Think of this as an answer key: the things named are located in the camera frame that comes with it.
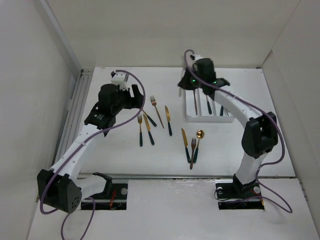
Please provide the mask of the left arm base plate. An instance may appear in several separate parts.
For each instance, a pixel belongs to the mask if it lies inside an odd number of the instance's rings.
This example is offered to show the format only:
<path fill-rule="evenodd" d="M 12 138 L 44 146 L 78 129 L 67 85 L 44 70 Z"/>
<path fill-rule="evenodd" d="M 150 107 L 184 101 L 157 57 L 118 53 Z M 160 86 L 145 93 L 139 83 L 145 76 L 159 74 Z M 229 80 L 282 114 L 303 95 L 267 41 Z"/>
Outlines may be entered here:
<path fill-rule="evenodd" d="M 90 195 L 95 202 L 95 210 L 116 211 L 127 209 L 128 182 L 107 179 L 102 192 Z"/>

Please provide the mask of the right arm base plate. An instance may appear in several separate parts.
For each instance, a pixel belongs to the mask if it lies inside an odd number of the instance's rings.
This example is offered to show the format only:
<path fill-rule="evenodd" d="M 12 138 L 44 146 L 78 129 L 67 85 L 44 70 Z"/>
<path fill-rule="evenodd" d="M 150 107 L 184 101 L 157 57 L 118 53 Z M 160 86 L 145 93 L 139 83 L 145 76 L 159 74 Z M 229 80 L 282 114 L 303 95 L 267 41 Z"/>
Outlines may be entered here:
<path fill-rule="evenodd" d="M 249 188 L 237 191 L 233 182 L 215 184 L 214 197 L 218 200 L 219 210 L 264 210 L 261 189 L 258 183 Z"/>

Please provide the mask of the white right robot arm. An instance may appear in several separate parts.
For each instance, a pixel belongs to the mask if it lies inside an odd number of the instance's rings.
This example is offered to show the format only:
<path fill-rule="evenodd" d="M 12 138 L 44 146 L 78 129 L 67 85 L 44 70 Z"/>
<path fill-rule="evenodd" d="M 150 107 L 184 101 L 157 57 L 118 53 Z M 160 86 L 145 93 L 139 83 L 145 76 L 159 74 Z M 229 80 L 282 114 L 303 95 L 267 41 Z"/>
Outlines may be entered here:
<path fill-rule="evenodd" d="M 192 65 L 186 65 L 178 86 L 184 90 L 202 89 L 202 92 L 228 110 L 243 126 L 241 146 L 244 151 L 240 167 L 231 182 L 216 184 L 220 200 L 247 199 L 256 195 L 260 187 L 258 174 L 265 166 L 264 158 L 283 137 L 273 112 L 265 112 L 243 100 L 224 78 L 216 76 L 214 63 L 210 58 L 191 54 Z"/>

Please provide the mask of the copper knife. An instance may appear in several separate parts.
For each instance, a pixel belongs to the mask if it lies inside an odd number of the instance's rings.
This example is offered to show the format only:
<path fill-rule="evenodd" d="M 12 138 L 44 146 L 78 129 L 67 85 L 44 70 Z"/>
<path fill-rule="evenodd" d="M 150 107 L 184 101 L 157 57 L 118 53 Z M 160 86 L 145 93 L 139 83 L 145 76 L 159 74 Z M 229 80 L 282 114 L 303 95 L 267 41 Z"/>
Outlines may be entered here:
<path fill-rule="evenodd" d="M 198 104 L 197 104 L 197 96 L 196 96 L 196 90 L 193 90 L 193 100 L 194 100 L 194 110 L 195 110 L 195 115 L 198 115 Z"/>

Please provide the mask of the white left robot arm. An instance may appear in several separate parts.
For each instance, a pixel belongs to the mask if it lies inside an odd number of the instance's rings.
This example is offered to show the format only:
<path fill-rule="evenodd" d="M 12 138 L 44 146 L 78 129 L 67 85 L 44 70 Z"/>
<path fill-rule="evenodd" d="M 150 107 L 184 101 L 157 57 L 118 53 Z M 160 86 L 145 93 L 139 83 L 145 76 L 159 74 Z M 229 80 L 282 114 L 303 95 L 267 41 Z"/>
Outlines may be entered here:
<path fill-rule="evenodd" d="M 96 194 L 103 199 L 111 195 L 111 177 L 95 172 L 88 178 L 78 179 L 78 174 L 97 142 L 118 127 L 116 115 L 123 109 L 140 110 L 145 98 L 145 91 L 140 91 L 136 84 L 127 90 L 111 83 L 100 88 L 98 101 L 85 119 L 80 134 L 58 162 L 37 175 L 42 214 L 46 214 L 43 205 L 70 214 L 84 199 Z"/>

